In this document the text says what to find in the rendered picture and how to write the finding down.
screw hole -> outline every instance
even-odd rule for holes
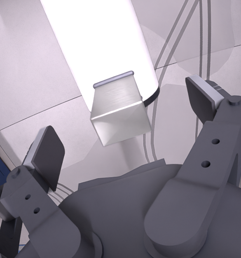
[[[220,142],[219,139],[213,139],[213,140],[212,140],[212,144],[218,144],[219,142]]]
[[[210,165],[211,163],[208,160],[203,161],[201,164],[202,167],[209,167]]]
[[[40,211],[40,208],[37,207],[37,208],[34,209],[33,213],[34,213],[34,214],[37,214],[39,211]]]

white glowing surface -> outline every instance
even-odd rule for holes
[[[130,70],[143,101],[156,91],[158,81],[130,0],[41,3],[90,111],[93,85]]]

tiled floor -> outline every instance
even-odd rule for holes
[[[157,108],[155,103],[148,106],[152,132],[102,147],[40,2],[18,0],[9,6],[8,1],[0,0],[0,157],[10,169],[21,164],[38,130],[49,124],[65,146],[59,183],[68,193],[71,192],[67,188],[75,191],[80,182],[118,176],[155,158],[165,158],[167,164],[185,160],[195,141],[196,130],[199,133],[202,128],[200,122],[196,128],[196,116],[185,87],[185,78],[200,72],[199,2],[187,1],[172,34],[170,31],[184,0],[132,2],[152,62],[154,65],[158,62],[156,75],[161,93]],[[241,0],[212,2],[212,50],[220,50],[216,42],[221,33],[229,39],[229,47],[235,47],[212,54],[208,78],[230,94],[241,95]],[[188,20],[194,3],[197,5]],[[205,1],[202,10],[205,55],[209,46]],[[16,12],[22,14],[20,20],[15,19]],[[159,59],[168,35],[168,44]],[[91,63],[87,69],[92,72],[96,67]],[[206,78],[207,58],[203,58],[201,72]],[[51,194],[56,204],[66,196],[59,189]],[[27,235],[24,228],[20,244],[27,242]]]

black hole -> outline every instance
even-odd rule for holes
[[[40,211],[40,208],[37,207],[37,208],[34,209],[33,213],[34,213],[34,214],[37,214],[39,211]]]
[[[213,139],[213,140],[212,140],[212,144],[218,144],[219,142],[220,142],[219,139]]]
[[[210,165],[211,163],[208,160],[203,161],[201,164],[202,167],[209,167]]]

gray gripper base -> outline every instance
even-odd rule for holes
[[[165,165],[93,185],[76,191],[59,207],[81,233],[90,230],[100,238],[103,258],[152,258],[144,245],[144,218],[179,169],[180,165]],[[241,258],[241,189],[228,183],[206,242],[194,258],[235,257]]]

